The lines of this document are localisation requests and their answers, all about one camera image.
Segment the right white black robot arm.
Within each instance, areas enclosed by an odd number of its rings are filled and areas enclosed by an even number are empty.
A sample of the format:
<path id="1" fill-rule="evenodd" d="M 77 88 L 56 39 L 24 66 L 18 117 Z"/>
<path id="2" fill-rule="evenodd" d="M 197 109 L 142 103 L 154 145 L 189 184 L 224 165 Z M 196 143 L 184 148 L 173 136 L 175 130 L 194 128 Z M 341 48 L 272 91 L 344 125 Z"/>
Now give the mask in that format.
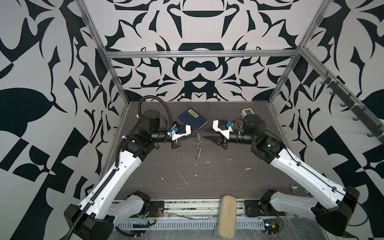
<path id="1" fill-rule="evenodd" d="M 300 160 L 279 138 L 267 134 L 266 123 L 255 114 L 243 117 L 239 129 L 228 120 L 214 120 L 205 138 L 223 149 L 230 143 L 251 146 L 251 152 L 304 187 L 312 196 L 286 195 L 267 190 L 259 200 L 258 215 L 291 213 L 316 221 L 332 235 L 342 237 L 358 204 L 360 192 L 339 185 Z"/>

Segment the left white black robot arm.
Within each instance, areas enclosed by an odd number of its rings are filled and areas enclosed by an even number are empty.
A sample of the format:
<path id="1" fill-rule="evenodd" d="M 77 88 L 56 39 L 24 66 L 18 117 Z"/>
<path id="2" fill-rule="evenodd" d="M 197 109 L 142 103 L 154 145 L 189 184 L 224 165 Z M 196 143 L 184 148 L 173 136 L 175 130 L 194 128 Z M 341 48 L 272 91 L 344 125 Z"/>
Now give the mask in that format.
<path id="1" fill-rule="evenodd" d="M 64 216 L 69 225 L 63 237 L 69 240 L 78 236 L 82 240 L 107 240 L 113 230 L 128 217 L 145 215 L 149 209 L 150 197 L 136 191 L 116 206 L 112 203 L 128 178 L 142 164 L 158 143 L 171 143 L 176 149 L 183 137 L 192 133 L 189 125 L 178 124 L 172 119 L 165 121 L 157 110 L 139 112 L 132 131 L 122 137 L 118 145 L 115 163 L 92 192 L 78 205 L 69 205 Z"/>

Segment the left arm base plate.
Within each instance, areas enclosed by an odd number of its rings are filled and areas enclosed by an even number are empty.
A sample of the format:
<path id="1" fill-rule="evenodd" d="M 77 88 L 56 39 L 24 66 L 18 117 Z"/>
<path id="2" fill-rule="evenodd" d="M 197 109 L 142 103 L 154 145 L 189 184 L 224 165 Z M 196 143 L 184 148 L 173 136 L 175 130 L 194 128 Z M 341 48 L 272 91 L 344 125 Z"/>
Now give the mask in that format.
<path id="1" fill-rule="evenodd" d="M 148 209 L 147 217 L 157 218 L 162 215 L 165 208 L 164 201 L 150 201 L 150 207 Z"/>

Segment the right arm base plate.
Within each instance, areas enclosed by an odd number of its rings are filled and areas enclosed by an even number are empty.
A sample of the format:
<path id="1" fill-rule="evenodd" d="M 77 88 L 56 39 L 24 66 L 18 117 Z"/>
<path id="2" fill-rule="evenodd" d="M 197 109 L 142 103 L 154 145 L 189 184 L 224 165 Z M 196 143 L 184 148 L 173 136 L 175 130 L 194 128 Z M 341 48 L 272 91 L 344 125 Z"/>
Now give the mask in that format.
<path id="1" fill-rule="evenodd" d="M 249 218 L 270 215 L 268 205 L 261 200 L 245 200 L 244 205 L 245 214 Z"/>

